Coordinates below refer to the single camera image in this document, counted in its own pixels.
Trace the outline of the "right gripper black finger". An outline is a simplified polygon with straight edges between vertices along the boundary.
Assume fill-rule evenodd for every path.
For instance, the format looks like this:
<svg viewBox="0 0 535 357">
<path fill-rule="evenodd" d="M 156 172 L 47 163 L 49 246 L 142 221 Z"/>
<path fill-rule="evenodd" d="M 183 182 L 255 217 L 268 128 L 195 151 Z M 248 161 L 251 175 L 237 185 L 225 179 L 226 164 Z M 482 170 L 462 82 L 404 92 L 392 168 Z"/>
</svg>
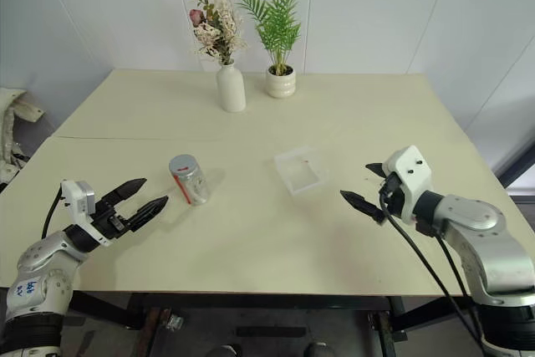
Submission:
<svg viewBox="0 0 535 357">
<path fill-rule="evenodd" d="M 365 168 L 384 179 L 390 175 L 388 171 L 384 171 L 382 163 L 369 163 L 365 165 Z"/>
<path fill-rule="evenodd" d="M 370 217 L 374 222 L 383 224 L 385 221 L 384 212 L 375 204 L 366 201 L 361 195 L 353 191 L 340 191 L 340 195 L 350 204 L 353 209 Z"/>
</svg>

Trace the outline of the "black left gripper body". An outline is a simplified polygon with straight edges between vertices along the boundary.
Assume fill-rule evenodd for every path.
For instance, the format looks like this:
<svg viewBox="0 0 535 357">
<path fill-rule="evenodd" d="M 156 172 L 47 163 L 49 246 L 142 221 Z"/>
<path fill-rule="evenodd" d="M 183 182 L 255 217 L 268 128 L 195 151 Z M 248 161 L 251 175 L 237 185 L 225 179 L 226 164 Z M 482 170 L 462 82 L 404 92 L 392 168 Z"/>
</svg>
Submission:
<svg viewBox="0 0 535 357">
<path fill-rule="evenodd" d="M 108 193 L 95 204 L 95 213 L 91 215 L 92 225 L 106 239 L 122 237 L 127 232 L 136 232 L 138 227 L 129 219 L 118 215 L 115 206 L 130 198 L 130 195 Z"/>
</svg>

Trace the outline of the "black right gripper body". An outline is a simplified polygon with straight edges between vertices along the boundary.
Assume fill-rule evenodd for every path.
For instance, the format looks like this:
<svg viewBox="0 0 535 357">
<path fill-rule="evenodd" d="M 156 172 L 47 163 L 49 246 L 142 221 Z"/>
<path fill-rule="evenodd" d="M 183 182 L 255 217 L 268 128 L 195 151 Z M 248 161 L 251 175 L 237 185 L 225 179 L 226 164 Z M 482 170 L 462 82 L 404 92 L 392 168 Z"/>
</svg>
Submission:
<svg viewBox="0 0 535 357">
<path fill-rule="evenodd" d="M 381 207 L 384 220 L 387 219 L 387 210 L 391 216 L 402 219 L 402 210 L 405 205 L 405 193 L 401 189 L 403 181 L 396 173 L 379 173 L 379 177 L 384 179 L 384 183 L 379 190 L 380 197 L 384 198 L 385 207 Z"/>
</svg>

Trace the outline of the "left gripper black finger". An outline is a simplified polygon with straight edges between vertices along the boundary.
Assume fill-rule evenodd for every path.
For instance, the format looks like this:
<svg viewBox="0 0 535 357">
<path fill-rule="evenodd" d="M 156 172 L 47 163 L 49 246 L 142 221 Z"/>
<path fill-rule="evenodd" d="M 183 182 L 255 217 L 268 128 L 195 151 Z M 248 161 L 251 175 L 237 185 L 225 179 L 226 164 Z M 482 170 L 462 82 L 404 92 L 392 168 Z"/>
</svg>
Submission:
<svg viewBox="0 0 535 357">
<path fill-rule="evenodd" d="M 130 217 L 126 221 L 127 228 L 132 232 L 136 232 L 137 230 L 142 228 L 146 223 L 151 221 L 164 209 L 166 203 L 168 202 L 168 199 L 168 196 L 162 196 L 160 198 L 156 198 L 155 200 L 147 202 L 132 217 Z"/>
<path fill-rule="evenodd" d="M 132 197 L 146 183 L 146 178 L 137 178 L 126 181 L 104 196 L 104 201 L 111 206 Z"/>
</svg>

